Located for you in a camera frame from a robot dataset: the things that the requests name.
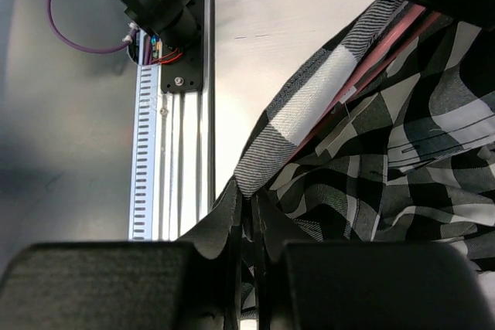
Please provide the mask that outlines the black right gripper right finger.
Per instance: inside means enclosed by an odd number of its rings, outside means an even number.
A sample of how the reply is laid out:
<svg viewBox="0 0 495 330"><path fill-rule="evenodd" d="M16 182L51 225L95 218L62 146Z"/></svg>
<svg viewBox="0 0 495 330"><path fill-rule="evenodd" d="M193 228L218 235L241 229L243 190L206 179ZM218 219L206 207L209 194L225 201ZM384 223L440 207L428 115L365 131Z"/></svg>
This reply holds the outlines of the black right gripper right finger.
<svg viewBox="0 0 495 330"><path fill-rule="evenodd" d="M490 307L444 243L318 242L251 200L261 329L487 329Z"/></svg>

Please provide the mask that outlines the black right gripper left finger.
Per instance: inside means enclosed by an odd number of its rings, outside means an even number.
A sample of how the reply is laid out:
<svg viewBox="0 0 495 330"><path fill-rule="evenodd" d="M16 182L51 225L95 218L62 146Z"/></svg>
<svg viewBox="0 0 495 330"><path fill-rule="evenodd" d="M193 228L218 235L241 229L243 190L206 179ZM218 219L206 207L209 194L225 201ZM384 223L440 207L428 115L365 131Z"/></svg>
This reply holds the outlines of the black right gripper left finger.
<svg viewBox="0 0 495 330"><path fill-rule="evenodd" d="M3 329L236 329L242 196L172 242L41 243L1 279Z"/></svg>

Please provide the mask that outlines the black white checkered shirt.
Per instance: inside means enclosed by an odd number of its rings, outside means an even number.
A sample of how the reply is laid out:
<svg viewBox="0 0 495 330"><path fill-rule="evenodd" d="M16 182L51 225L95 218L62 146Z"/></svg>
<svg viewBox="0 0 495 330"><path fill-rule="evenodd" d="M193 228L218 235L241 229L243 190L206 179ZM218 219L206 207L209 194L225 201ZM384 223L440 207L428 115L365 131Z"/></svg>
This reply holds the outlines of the black white checkered shirt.
<svg viewBox="0 0 495 330"><path fill-rule="evenodd" d="M376 0L309 57L234 170L314 240L448 243L494 300L494 33L440 16L297 147L394 19Z"/></svg>

